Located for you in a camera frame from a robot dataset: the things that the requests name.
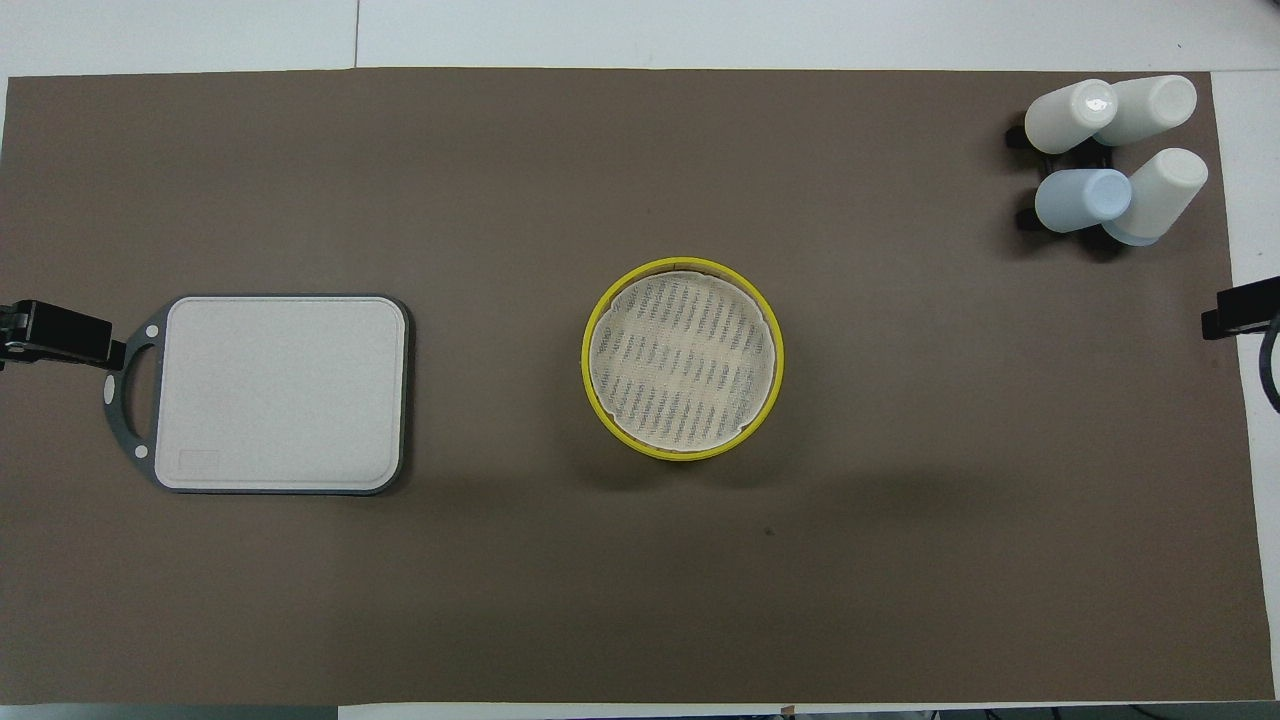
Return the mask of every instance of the white cutting board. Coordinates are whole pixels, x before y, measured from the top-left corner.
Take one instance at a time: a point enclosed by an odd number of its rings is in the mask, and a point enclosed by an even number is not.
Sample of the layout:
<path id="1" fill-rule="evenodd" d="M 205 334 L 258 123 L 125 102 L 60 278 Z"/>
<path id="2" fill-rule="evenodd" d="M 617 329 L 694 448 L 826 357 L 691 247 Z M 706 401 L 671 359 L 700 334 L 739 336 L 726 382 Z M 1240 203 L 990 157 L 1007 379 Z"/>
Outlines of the white cutting board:
<path id="1" fill-rule="evenodd" d="M 186 492 L 374 493 L 397 474 L 408 319 L 379 296 L 183 297 L 131 337 L 104 389 L 129 457 Z M 154 438 L 123 386 L 159 350 Z"/>

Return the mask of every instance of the white table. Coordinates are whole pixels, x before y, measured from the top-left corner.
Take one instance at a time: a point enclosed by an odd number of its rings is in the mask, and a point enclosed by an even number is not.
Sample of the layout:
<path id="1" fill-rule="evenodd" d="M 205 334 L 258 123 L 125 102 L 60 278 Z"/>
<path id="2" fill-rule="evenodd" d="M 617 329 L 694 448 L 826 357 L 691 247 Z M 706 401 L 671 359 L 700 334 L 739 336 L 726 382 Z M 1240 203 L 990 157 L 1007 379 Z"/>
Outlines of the white table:
<path id="1" fill-rule="evenodd" d="M 15 76 L 387 65 L 1211 70 L 1234 282 L 1280 274 L 1280 183 L 1275 181 L 1280 168 L 1280 5 L 1267 0 L 815 0 L 803 5 L 771 0 L 0 0 L 5 87 Z M 0 127 L 3 113 L 0 108 Z M 1260 338 L 1248 336 L 1238 343 L 1276 673 L 1280 416 L 1267 405 L 1256 375 Z M 1276 678 L 1280 687 L 1280 674 Z M 735 706 L 415 703 L 347 707 L 342 716 L 746 715 L 777 712 L 795 700 L 803 698 Z M 906 707 L 799 705 L 797 711 Z"/>

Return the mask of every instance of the cup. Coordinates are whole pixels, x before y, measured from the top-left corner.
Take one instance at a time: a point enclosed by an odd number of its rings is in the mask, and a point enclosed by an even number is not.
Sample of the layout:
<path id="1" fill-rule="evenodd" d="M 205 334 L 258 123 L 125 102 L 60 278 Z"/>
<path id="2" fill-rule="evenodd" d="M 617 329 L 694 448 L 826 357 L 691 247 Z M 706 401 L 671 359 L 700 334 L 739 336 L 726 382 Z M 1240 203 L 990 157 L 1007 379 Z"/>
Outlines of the cup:
<path id="1" fill-rule="evenodd" d="M 1111 86 L 1119 100 L 1115 119 L 1093 137 L 1102 145 L 1128 145 L 1175 128 L 1196 111 L 1196 86 L 1183 76 L 1126 79 Z"/>
<path id="2" fill-rule="evenodd" d="M 1152 245 L 1169 232 L 1206 181 L 1208 165 L 1199 155 L 1181 147 L 1161 150 L 1129 177 L 1129 209 L 1102 228 L 1125 245 Z"/>
<path id="3" fill-rule="evenodd" d="M 1132 197 L 1129 178 L 1119 170 L 1059 170 L 1036 190 L 1036 217 L 1066 233 L 1119 218 Z"/>
<path id="4" fill-rule="evenodd" d="M 1023 123 L 1027 140 L 1048 155 L 1075 147 L 1116 115 L 1116 94 L 1101 79 L 1085 79 L 1037 97 Z"/>

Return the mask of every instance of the light blue cup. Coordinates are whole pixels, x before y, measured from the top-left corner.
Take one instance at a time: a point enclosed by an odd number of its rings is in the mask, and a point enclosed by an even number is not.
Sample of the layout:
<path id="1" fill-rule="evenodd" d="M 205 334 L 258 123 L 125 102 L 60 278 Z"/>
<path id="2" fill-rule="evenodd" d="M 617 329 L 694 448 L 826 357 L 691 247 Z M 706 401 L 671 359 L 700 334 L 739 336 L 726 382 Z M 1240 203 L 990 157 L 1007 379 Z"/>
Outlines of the light blue cup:
<path id="1" fill-rule="evenodd" d="M 1114 220 L 1129 209 L 1133 186 L 1111 169 L 1059 170 L 1036 190 L 1036 215 L 1053 232 Z"/>

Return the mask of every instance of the yellow rim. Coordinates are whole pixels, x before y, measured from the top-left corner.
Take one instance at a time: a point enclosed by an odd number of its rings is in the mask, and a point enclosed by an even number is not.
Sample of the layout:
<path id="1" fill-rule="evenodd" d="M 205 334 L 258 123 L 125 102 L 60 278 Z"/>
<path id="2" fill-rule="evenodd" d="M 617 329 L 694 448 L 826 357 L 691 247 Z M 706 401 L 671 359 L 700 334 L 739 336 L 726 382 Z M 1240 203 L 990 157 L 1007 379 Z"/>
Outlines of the yellow rim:
<path id="1" fill-rule="evenodd" d="M 672 270 L 694 270 L 698 273 L 717 277 L 724 282 L 728 282 L 741 290 L 742 292 L 751 296 L 760 307 L 760 313 L 764 315 L 764 322 L 769 325 L 769 334 L 773 336 L 773 346 L 776 347 L 774 361 L 773 361 L 773 380 L 769 386 L 769 395 L 764 398 L 764 405 L 760 411 L 755 415 L 750 424 L 742 428 L 742 432 L 733 436 L 732 439 L 723 445 L 712 447 L 710 450 L 699 450 L 696 452 L 673 452 L 669 450 L 662 450 L 660 447 L 654 447 L 646 442 L 641 442 L 626 433 L 613 418 L 604 410 L 600 405 L 600 398 L 595 395 L 595 386 L 591 384 L 591 365 L 590 365 L 590 352 L 591 352 L 591 336 L 595 333 L 595 325 L 600 322 L 600 315 L 609 309 L 613 304 L 613 299 L 622 292 L 623 288 L 631 283 L 646 278 L 649 275 L 657 275 L 658 273 L 669 273 Z M 595 304 L 595 309 L 591 310 L 591 316 L 586 320 L 586 332 L 582 333 L 582 384 L 586 387 L 586 398 L 591 402 L 591 407 L 595 410 L 595 415 L 604 423 L 604 427 L 609 429 L 611 433 L 622 442 L 625 442 L 632 450 L 644 452 L 650 457 L 658 457 L 659 460 L 675 460 L 675 461 L 687 461 L 687 460 L 703 460 L 705 457 L 712 457 L 726 452 L 736 447 L 740 442 L 746 439 L 755 432 L 756 428 L 764 423 L 764 418 L 769 415 L 769 410 L 773 410 L 773 404 L 778 398 L 778 389 L 782 387 L 782 331 L 778 328 L 778 318 L 773 314 L 773 309 L 769 307 L 768 301 L 760 295 L 760 291 L 755 290 L 746 278 L 737 274 L 730 268 L 721 265 L 719 263 L 713 263 L 710 260 L 704 260 L 701 258 L 663 258 L 662 260 L 654 260 L 653 263 L 645 263 L 639 268 L 631 270 L 630 273 L 622 275 L 618 282 L 609 286 L 609 290 L 604 291 L 600 296 L 600 301 Z"/>

